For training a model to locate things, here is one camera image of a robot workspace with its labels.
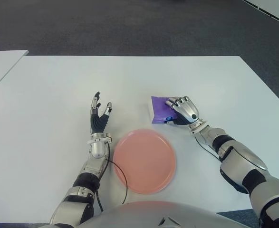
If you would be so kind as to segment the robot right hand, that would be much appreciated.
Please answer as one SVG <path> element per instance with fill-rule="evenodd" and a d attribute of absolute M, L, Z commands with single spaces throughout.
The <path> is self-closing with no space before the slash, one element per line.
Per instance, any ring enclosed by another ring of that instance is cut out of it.
<path fill-rule="evenodd" d="M 176 117 L 170 120 L 175 125 L 190 125 L 199 120 L 199 111 L 187 96 L 170 97 L 165 104 L 176 114 Z"/>

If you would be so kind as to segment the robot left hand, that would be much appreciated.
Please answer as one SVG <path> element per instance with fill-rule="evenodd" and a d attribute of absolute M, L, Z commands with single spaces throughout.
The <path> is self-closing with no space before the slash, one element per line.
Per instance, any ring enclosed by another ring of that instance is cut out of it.
<path fill-rule="evenodd" d="M 91 134 L 104 132 L 106 125 L 108 123 L 109 116 L 113 109 L 112 103 L 109 102 L 106 105 L 106 109 L 104 113 L 101 116 L 99 116 L 98 110 L 99 107 L 101 106 L 101 104 L 99 103 L 99 99 L 100 99 L 100 92 L 97 92 L 92 99 L 91 108 L 90 108 Z"/>

